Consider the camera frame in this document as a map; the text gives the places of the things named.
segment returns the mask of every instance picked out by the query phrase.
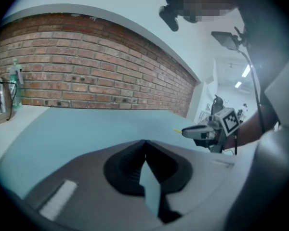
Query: fluorescent light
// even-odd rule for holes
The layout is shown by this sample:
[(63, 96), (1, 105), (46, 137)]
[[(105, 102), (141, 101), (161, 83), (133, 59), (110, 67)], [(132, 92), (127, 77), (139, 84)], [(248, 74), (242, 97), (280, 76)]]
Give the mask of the fluorescent light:
[(239, 86), (242, 84), (242, 82), (238, 81), (235, 88), (239, 88)]
[(244, 70), (244, 73), (242, 74), (242, 77), (245, 78), (249, 74), (249, 72), (250, 72), (250, 66), (247, 65), (247, 67)]

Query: red brick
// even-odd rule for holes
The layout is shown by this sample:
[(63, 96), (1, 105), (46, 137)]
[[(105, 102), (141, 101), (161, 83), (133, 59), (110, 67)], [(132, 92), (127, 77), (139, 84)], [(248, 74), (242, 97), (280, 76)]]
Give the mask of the red brick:
[(56, 39), (37, 39), (32, 42), (31, 46), (55, 46), (57, 41)]
[(165, 80), (165, 77), (163, 76), (163, 75), (158, 75), (158, 78), (160, 79), (160, 80)]
[(49, 92), (43, 90), (25, 90), (23, 96), (28, 98), (48, 98)]
[(109, 94), (109, 95), (120, 95), (120, 90), (118, 89), (95, 87), (95, 86), (90, 86), (89, 92)]
[(91, 28), (95, 28), (95, 29), (97, 29), (97, 30), (103, 30), (103, 29), (104, 29), (104, 26), (103, 26), (103, 25), (97, 23), (97, 22), (94, 21), (94, 20), (90, 21), (88, 26), (91, 27)]
[(173, 85), (173, 86), (175, 85), (175, 82), (173, 80), (169, 79), (169, 78), (165, 78), (164, 81), (169, 83), (169, 84), (171, 84), (171, 85)]
[(82, 40), (86, 42), (97, 43), (99, 38), (95, 36), (90, 36), (90, 35), (83, 35)]
[(99, 86), (106, 86), (106, 87), (113, 87), (114, 86), (114, 81), (109, 80), (109, 79), (99, 79), (98, 80), (98, 85)]
[(25, 71), (42, 71), (43, 66), (42, 64), (24, 64), (23, 65), (23, 72)]
[(163, 90), (163, 87), (159, 86), (159, 85), (156, 85), (155, 88), (156, 88), (156, 90)]
[(34, 50), (34, 54), (46, 54), (47, 47), (37, 47)]
[(127, 47), (135, 50), (135, 51), (138, 51), (138, 52), (144, 54), (144, 55), (147, 54), (147, 50), (146, 50), (146, 49), (144, 49), (143, 47), (141, 47), (141, 46), (139, 46), (139, 45), (137, 45), (137, 44), (135, 44), (135, 43), (133, 43), (133, 42), (131, 42), (131, 41), (129, 41), (129, 40), (126, 40), (126, 41), (125, 41), (125, 45), (126, 45)]
[(87, 43), (83, 41), (73, 41), (71, 47), (81, 48), (81, 49), (91, 50), (91, 51), (99, 51), (99, 52), (104, 51), (103, 46), (100, 46), (97, 44), (91, 44), (91, 43)]
[(49, 47), (47, 49), (48, 54), (58, 54), (58, 55), (71, 55), (75, 56), (77, 50), (73, 48), (64, 48), (64, 47)]
[(96, 99), (98, 102), (110, 102), (110, 96), (106, 95), (96, 95)]
[(116, 73), (107, 72), (107, 71), (99, 70), (99, 69), (93, 69), (91, 71), (91, 75), (108, 78), (108, 79), (123, 80), (123, 75), (118, 75)]
[(41, 82), (29, 82), (25, 81), (23, 88), (27, 89), (40, 89), (41, 88)]
[(77, 83), (87, 83), (87, 84), (96, 84), (97, 78), (88, 77), (88, 76), (79, 76), (79, 75), (64, 75), (64, 81), (67, 82), (77, 82)]
[(157, 58), (157, 62), (166, 66), (167, 68), (170, 68), (170, 64), (168, 62), (166, 62), (165, 60), (161, 59), (160, 57)]
[(150, 93), (152, 93), (154, 95), (164, 96), (164, 92), (159, 91), (159, 90), (150, 89)]
[(145, 63), (144, 66), (150, 70), (154, 70), (154, 68), (155, 68), (152, 64), (149, 64), (149, 63)]
[(21, 103), (24, 105), (30, 105), (31, 104), (31, 99), (28, 98), (22, 98)]
[(170, 102), (170, 101), (171, 101), (171, 98), (160, 97), (160, 100), (161, 100), (161, 101), (167, 101), (167, 102)]
[(86, 50), (79, 50), (78, 51), (78, 56), (86, 57), (86, 58), (93, 58), (94, 57), (94, 52), (86, 51)]
[(148, 99), (138, 99), (139, 104), (148, 104)]
[(69, 90), (70, 85), (62, 82), (43, 82), (43, 89), (49, 90)]
[(61, 38), (61, 39), (81, 39), (81, 33), (67, 33), (67, 32), (54, 32), (53, 38)]
[(18, 58), (18, 63), (48, 63), (50, 56), (23, 56)]
[(132, 50), (132, 49), (130, 49), (129, 54), (134, 56), (134, 57), (141, 58), (141, 54), (137, 51)]
[(135, 70), (135, 71), (138, 71), (138, 69), (139, 69), (138, 65), (130, 63), (130, 62), (126, 63), (126, 67), (129, 68), (129, 69)]
[(88, 109), (89, 103), (88, 102), (72, 102), (71, 106), (77, 109)]
[(42, 32), (40, 34), (40, 38), (44, 39), (44, 38), (51, 38), (53, 36), (53, 32)]
[(176, 86), (172, 86), (172, 89), (176, 90), (176, 91), (180, 91), (180, 88), (176, 87)]
[(115, 87), (121, 88), (121, 89), (127, 89), (127, 90), (136, 90), (136, 91), (140, 90), (139, 86), (129, 85), (129, 84), (122, 83), (122, 82), (115, 82)]
[(56, 64), (48, 64), (43, 68), (46, 72), (63, 72), (63, 73), (72, 73), (72, 66), (69, 65), (56, 65)]
[(102, 38), (99, 41), (99, 44), (116, 49), (118, 51), (126, 52), (126, 53), (129, 51), (129, 48), (127, 48), (126, 46), (118, 44), (118, 43), (110, 41), (110, 40), (107, 40), (107, 39), (104, 39), (104, 38)]
[(89, 103), (90, 109), (119, 109), (118, 103)]
[(133, 78), (133, 77), (129, 77), (129, 76), (124, 76), (123, 81), (131, 83), (131, 84), (135, 84), (136, 83), (136, 79)]
[(126, 61), (124, 61), (124, 60), (122, 60), (120, 58), (117, 58), (117, 57), (114, 57), (114, 56), (105, 55), (105, 54), (102, 54), (102, 53), (96, 53), (95, 59), (101, 60), (101, 61), (104, 61), (104, 62), (113, 63), (113, 64), (116, 64), (116, 65), (121, 65), (121, 66), (125, 66), (126, 65)]
[(155, 88), (155, 84), (148, 82), (148, 81), (141, 80), (141, 79), (136, 80), (136, 84), (139, 86)]
[(50, 107), (69, 107), (70, 106), (69, 102), (63, 102), (60, 100), (45, 100), (44, 103), (45, 105), (50, 106)]
[(52, 63), (65, 64), (66, 56), (53, 56)]
[(88, 91), (88, 85), (73, 84), (72, 90), (73, 91), (87, 92)]
[(21, 36), (16, 36), (12, 38), (12, 42), (30, 40), (30, 39), (38, 39), (40, 37), (40, 33), (28, 33)]
[(58, 39), (57, 46), (69, 47), (71, 46), (72, 41), (69, 39)]
[(168, 74), (171, 74), (172, 76), (176, 77), (175, 72), (171, 71), (170, 69), (167, 69), (166, 71)]
[(23, 42), (23, 48), (31, 47), (32, 43), (33, 43), (33, 40), (27, 40)]
[(131, 108), (133, 110), (151, 110), (152, 106), (151, 105), (137, 105), (137, 104), (133, 104)]
[(61, 25), (45, 25), (39, 26), (38, 31), (60, 31), (61, 28)]
[(120, 52), (119, 51), (114, 50), (112, 48), (108, 48), (108, 47), (105, 47), (103, 52), (105, 54), (107, 54), (107, 55), (112, 55), (112, 56), (115, 56), (115, 57), (119, 57), (120, 56)]
[(149, 58), (149, 57), (147, 57), (145, 55), (142, 55), (141, 59), (143, 59), (147, 63), (150, 63), (150, 64), (154, 65), (155, 67), (159, 67), (159, 63), (157, 61), (154, 61), (153, 59), (151, 59), (151, 58)]
[(120, 58), (125, 59), (126, 61), (141, 65), (141, 66), (145, 66), (145, 63), (143, 60), (138, 59), (136, 57), (133, 57), (131, 55), (125, 54), (125, 53), (121, 53), (120, 54)]
[(31, 105), (34, 106), (42, 106), (43, 105), (43, 99), (32, 99)]
[(9, 51), (9, 50), (13, 50), (13, 49), (19, 49), (19, 48), (22, 47), (22, 45), (23, 45), (22, 42), (17, 42), (17, 43), (9, 44), (9, 45), (6, 46), (7, 49), (5, 49), (5, 50), (8, 50), (8, 51)]
[(119, 109), (129, 110), (129, 109), (131, 109), (131, 104), (130, 103), (120, 103)]
[(108, 37), (109, 40), (111, 41), (114, 41), (114, 42), (117, 42), (119, 44), (123, 44), (125, 39), (120, 37), (120, 36), (117, 36), (117, 35), (114, 35), (114, 34), (109, 34), (109, 37)]
[(8, 52), (0, 53), (0, 59), (6, 58), (7, 56), (21, 56), (21, 55), (32, 55), (34, 53), (34, 48), (27, 48), (27, 49), (17, 49), (17, 50), (11, 50)]
[(164, 92), (173, 93), (173, 90), (163, 87)]
[(139, 67), (139, 72), (144, 73), (146, 75), (150, 75), (150, 76), (155, 77), (155, 78), (157, 78), (157, 76), (158, 76), (158, 74), (156, 72), (153, 72), (153, 71), (151, 71), (147, 68), (144, 68), (144, 67)]
[(84, 20), (78, 20), (77, 18), (73, 19), (63, 19), (62, 24), (65, 25), (75, 25), (75, 26), (88, 26), (89, 23)]
[(121, 96), (132, 97), (133, 92), (131, 90), (121, 90)]
[(101, 63), (101, 69), (114, 72), (116, 70), (116, 66), (108, 63)]
[(47, 80), (46, 73), (25, 73), (23, 74), (24, 80)]
[(165, 72), (167, 71), (167, 68), (165, 66), (163, 66), (162, 64), (159, 65), (159, 68)]
[(130, 69), (127, 69), (125, 67), (119, 67), (118, 66), (117, 67), (117, 72), (121, 73), (121, 74), (124, 74), (124, 75), (133, 76), (133, 77), (136, 77), (136, 78), (141, 78), (142, 77), (141, 73), (133, 71), (133, 70), (130, 70)]
[(168, 110), (169, 108), (167, 106), (159, 106), (158, 109), (159, 110)]
[(151, 104), (151, 105), (162, 105), (162, 102), (160, 102), (160, 101), (155, 101), (155, 100), (149, 100), (149, 101), (148, 101), (148, 104)]
[(152, 80), (152, 82), (155, 83), (155, 84), (158, 84), (158, 85), (160, 85), (160, 86), (164, 86), (164, 87), (167, 85), (166, 82), (161, 81), (161, 80), (156, 79), (156, 78), (154, 78), (154, 79)]
[(141, 91), (141, 92), (149, 92), (150, 89), (147, 88), (147, 87), (141, 87), (141, 88), (140, 88), (140, 91)]
[(147, 56), (148, 56), (149, 58), (153, 59), (153, 60), (157, 60), (157, 58), (158, 58), (155, 54), (153, 54), (153, 53), (150, 52), (150, 51), (148, 51)]
[(94, 94), (84, 94), (84, 93), (63, 92), (63, 99), (94, 101), (95, 95)]
[(143, 98), (143, 99), (153, 99), (153, 95), (140, 93), (140, 92), (134, 92), (134, 97), (135, 98)]
[(88, 67), (75, 66), (75, 68), (74, 68), (74, 74), (78, 74), (78, 75), (89, 75), (89, 74), (90, 74), (90, 70), (89, 70)]
[(67, 59), (68, 64), (83, 65), (88, 67), (98, 67), (99, 62), (90, 59), (83, 59), (77, 57), (69, 57)]
[(143, 79), (148, 81), (148, 82), (152, 82), (153, 78), (151, 76), (148, 75), (143, 75)]
[(50, 98), (51, 99), (61, 99), (62, 92), (61, 91), (50, 91)]
[(87, 28), (87, 27), (80, 27), (79, 31), (83, 34), (94, 35), (94, 36), (98, 36), (101, 38), (106, 38), (109, 35), (107, 32), (95, 30), (95, 29)]

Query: white ceiling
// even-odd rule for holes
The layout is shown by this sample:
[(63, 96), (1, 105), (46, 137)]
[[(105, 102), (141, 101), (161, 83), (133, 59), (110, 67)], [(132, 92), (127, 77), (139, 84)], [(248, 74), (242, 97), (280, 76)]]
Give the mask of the white ceiling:
[(219, 85), (234, 87), (238, 81), (241, 81), (240, 90), (245, 90), (246, 92), (253, 90), (251, 73), (249, 72), (245, 78), (242, 77), (246, 66), (246, 61), (241, 59), (217, 58), (216, 70)]

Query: white wall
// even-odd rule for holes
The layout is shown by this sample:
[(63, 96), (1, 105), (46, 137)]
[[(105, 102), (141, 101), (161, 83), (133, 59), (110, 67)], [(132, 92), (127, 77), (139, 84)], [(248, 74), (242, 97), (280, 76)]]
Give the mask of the white wall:
[(197, 80), (212, 75), (213, 60), (204, 23), (178, 18), (179, 31), (172, 32), (159, 17), (165, 0), (16, 0), (3, 23), (39, 13), (81, 13), (125, 26), (161, 47)]
[(235, 87), (218, 86), (217, 96), (226, 99), (229, 102), (225, 104), (226, 107), (232, 107), (237, 112), (244, 104), (247, 104), (246, 118), (250, 118), (257, 111), (256, 98), (253, 91), (250, 94), (239, 92)]
[(186, 118), (197, 123), (202, 105), (207, 97), (208, 85), (206, 82), (198, 84), (193, 92)]

